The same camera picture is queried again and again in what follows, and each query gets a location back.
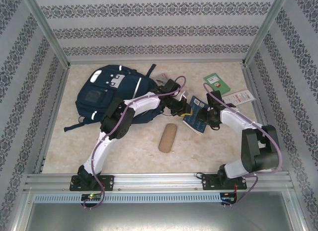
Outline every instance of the aluminum frame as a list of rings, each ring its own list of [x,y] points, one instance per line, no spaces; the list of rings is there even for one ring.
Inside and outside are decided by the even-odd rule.
[[[266,18],[264,19],[261,27],[259,28],[251,46],[249,47],[249,50],[243,59],[245,65],[249,65],[250,62],[253,60],[253,57],[258,50],[260,44],[262,43],[263,39],[265,38],[266,34],[269,31],[269,28],[275,21],[275,18],[283,6],[284,2],[286,0],[275,0],[272,4],[272,7],[269,9],[268,14],[266,15]]]
[[[91,65],[91,64],[142,64],[142,63],[214,63],[214,62],[241,62],[242,59],[144,59],[144,60],[89,60],[89,61],[72,61],[71,65]]]
[[[140,196],[141,194],[217,194],[233,190],[203,190],[201,180],[196,173],[143,173],[143,174],[114,174],[114,189],[106,195]],[[69,190],[72,174],[29,174],[27,176],[19,207],[13,222],[12,231],[24,231],[31,214],[37,194],[83,194]],[[294,231],[308,231],[304,215],[288,171],[274,175],[259,175],[259,181],[252,192],[281,192]],[[247,187],[254,183],[253,178],[247,178]],[[62,199],[56,203],[67,203]]]
[[[243,71],[243,76],[246,82],[247,89],[254,95],[255,101],[252,101],[252,106],[255,112],[256,121],[260,124],[267,125],[267,121],[264,115],[264,111],[262,109],[262,105],[260,103],[255,84],[252,79],[252,75],[248,67],[241,64],[241,69]]]
[[[45,37],[48,39],[50,45],[53,48],[53,51],[59,58],[61,64],[63,65],[63,68],[68,68],[70,65],[70,62],[61,47],[58,39],[56,38],[52,28],[50,27],[50,24],[48,23],[47,19],[45,18],[39,4],[36,0],[24,0],[24,2],[27,4],[29,9],[31,10],[33,16],[35,17],[36,21],[38,22],[40,28],[42,29]]]
[[[46,154],[47,154],[47,152],[49,150],[51,137],[53,135],[53,130],[54,130],[56,119],[58,117],[58,113],[59,113],[60,105],[61,105],[61,102],[62,102],[64,89],[65,89],[65,86],[66,86],[66,83],[67,83],[67,80],[68,80],[69,72],[70,72],[70,67],[67,66],[65,68],[65,70],[64,70],[64,75],[63,75],[63,78],[62,78],[60,89],[58,91],[56,104],[54,105],[54,108],[53,108],[53,112],[52,112],[53,117],[50,120],[49,127],[48,127],[48,132],[47,132],[47,134],[45,136],[45,139],[44,139],[44,142],[43,142],[43,146],[42,146],[42,150],[41,150],[40,155],[39,155],[39,161],[41,161],[41,162],[38,162],[36,164],[35,173],[40,173],[41,166],[42,166],[42,163],[43,163],[43,159],[44,159],[44,157],[46,156]]]

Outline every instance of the green card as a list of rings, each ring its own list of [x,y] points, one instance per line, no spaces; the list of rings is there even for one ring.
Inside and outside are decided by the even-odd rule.
[[[214,90],[219,90],[221,94],[229,92],[231,89],[228,85],[221,80],[217,73],[204,77],[206,83],[210,84]]]

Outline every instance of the metal rail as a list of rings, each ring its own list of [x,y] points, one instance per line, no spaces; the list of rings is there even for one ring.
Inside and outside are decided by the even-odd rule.
[[[29,174],[24,193],[83,193],[70,191],[73,174]],[[113,174],[114,189],[107,193],[193,193],[209,192],[203,190],[201,180],[196,173],[146,173],[146,174]],[[249,188],[254,178],[247,178]],[[289,172],[281,171],[275,175],[260,175],[253,192],[294,190]],[[231,192],[232,190],[214,190],[211,192]]]

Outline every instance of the patterned wallpaper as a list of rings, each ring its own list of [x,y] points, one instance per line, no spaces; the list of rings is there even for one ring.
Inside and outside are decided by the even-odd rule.
[[[0,231],[33,173],[64,69],[23,0],[0,0]]]
[[[70,62],[243,59],[274,0],[37,0]]]
[[[317,6],[286,0],[249,65],[310,230],[318,230]]]

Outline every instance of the table surface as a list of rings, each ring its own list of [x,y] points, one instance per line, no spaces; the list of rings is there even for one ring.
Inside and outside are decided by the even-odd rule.
[[[54,126],[43,173],[76,173],[92,152],[99,135],[100,123],[85,125],[64,133],[63,128],[78,123],[75,106],[77,94],[88,77],[105,65],[72,65]],[[123,64],[146,74],[151,64]],[[227,83],[231,94],[246,89],[239,62],[233,63],[162,63],[157,64],[151,77],[161,73],[169,78],[184,75],[188,101],[193,95],[206,102],[203,78],[217,73]],[[251,103],[238,109],[256,120]],[[178,127],[170,153],[162,153],[158,145],[166,124]],[[240,157],[241,138],[231,128],[221,124],[219,131],[207,126],[203,135],[188,128],[181,117],[159,115],[147,124],[132,125],[122,139],[115,142],[103,173],[161,173],[161,172],[216,172],[219,166]]]

